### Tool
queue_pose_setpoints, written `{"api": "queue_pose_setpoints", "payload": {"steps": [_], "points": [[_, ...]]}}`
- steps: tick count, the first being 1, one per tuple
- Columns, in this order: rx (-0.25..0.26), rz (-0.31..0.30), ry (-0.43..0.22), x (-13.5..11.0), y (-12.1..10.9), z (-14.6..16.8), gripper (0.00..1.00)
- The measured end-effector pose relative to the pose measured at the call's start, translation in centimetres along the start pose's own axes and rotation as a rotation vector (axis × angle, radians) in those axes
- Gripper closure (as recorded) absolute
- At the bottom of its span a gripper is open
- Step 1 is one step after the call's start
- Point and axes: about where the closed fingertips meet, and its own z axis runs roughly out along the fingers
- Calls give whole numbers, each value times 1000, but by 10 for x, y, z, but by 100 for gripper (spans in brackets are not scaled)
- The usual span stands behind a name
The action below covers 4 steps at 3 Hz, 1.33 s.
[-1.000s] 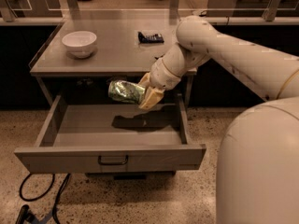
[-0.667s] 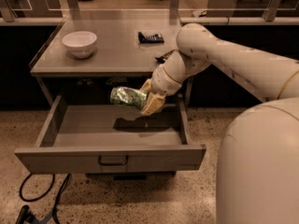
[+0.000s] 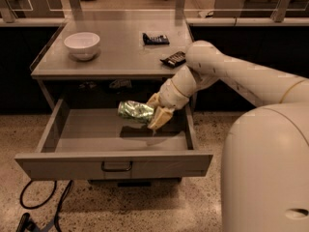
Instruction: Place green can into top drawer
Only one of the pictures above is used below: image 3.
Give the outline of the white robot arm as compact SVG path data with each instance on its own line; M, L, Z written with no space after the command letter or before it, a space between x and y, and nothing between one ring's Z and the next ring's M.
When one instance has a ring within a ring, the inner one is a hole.
M309 79L197 41L148 103L157 130L221 80L254 104L231 126L221 160L222 232L309 232Z

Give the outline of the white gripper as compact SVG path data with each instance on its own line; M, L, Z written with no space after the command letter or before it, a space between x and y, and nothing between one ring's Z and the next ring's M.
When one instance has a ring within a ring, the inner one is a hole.
M175 87L172 79L167 79L161 85L159 92L154 93L147 101L147 105L154 108L154 116L148 124L148 128L157 131L172 119L174 109L180 110L188 102L189 98L183 95Z

